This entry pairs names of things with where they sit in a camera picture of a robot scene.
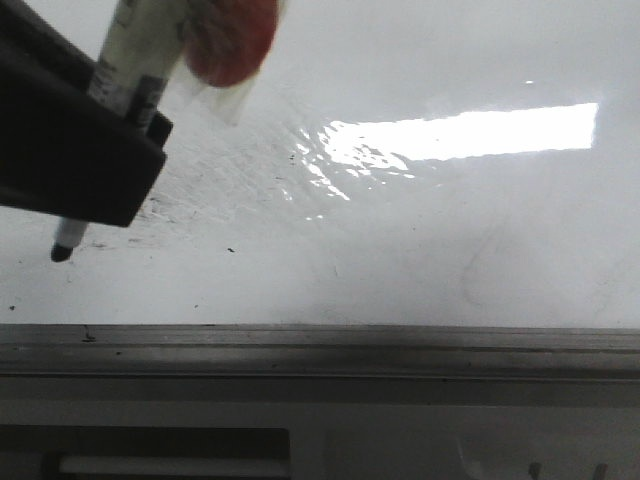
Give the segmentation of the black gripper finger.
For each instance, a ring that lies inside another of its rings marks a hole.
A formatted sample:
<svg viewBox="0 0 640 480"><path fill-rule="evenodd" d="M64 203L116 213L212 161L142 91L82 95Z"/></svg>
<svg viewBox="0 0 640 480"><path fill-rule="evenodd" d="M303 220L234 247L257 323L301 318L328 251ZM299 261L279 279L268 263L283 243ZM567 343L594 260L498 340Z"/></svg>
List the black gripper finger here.
<svg viewBox="0 0 640 480"><path fill-rule="evenodd" d="M23 1L1 4L1 203L127 227L163 168L171 121L142 134L86 93L95 61Z"/></svg>

